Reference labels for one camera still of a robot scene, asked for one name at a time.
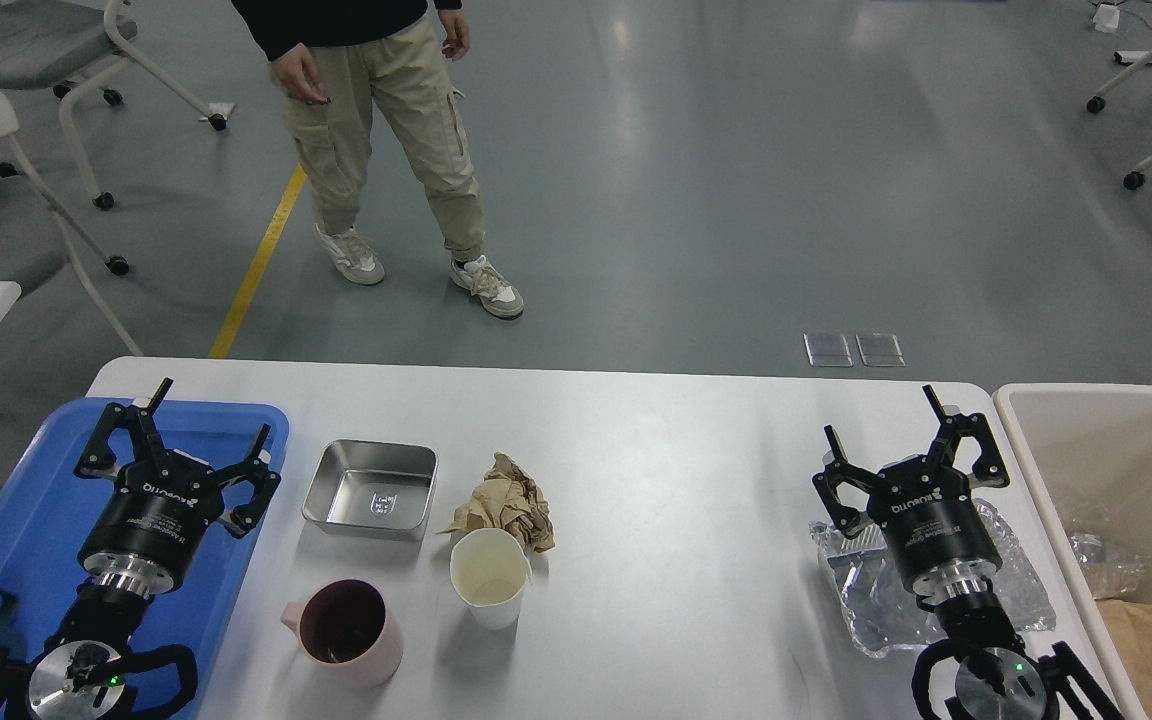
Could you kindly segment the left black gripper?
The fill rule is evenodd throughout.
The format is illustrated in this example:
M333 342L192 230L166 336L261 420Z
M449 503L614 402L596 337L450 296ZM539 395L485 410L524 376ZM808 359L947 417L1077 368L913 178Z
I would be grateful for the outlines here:
M79 478L116 479L116 492L82 544L79 564L100 584L143 597L183 584L210 523L218 521L237 539L250 533L282 483L262 455L270 424L262 425L247 457L228 467L211 470L196 457L168 455L154 414L172 384L164 378L145 407L105 406L74 467ZM109 447L115 430L124 430L132 445L134 461L120 470ZM250 500L227 509L225 488L241 483L251 484Z

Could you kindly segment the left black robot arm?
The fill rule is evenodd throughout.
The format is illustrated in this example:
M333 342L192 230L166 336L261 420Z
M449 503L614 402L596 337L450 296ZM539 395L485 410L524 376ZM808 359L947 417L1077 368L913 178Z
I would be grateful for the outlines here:
M191 719L282 482L273 406L81 397L0 497L0 719Z

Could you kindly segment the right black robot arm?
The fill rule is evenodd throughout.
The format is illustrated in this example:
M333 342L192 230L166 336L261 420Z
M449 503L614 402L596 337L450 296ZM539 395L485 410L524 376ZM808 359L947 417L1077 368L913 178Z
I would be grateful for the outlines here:
M832 523L847 539L867 529L882 535L902 588L931 612L945 638L915 662L911 694L923 719L934 719L931 679L947 659L957 662L954 719L1119 719L1121 711L1069 644L1049 655L1028 655L1025 643L995 592L1002 559L973 505L973 488L1005 488L995 435L982 414L950 414L931 386L924 395L938 430L924 454L870 471L846 457L835 429L813 486Z

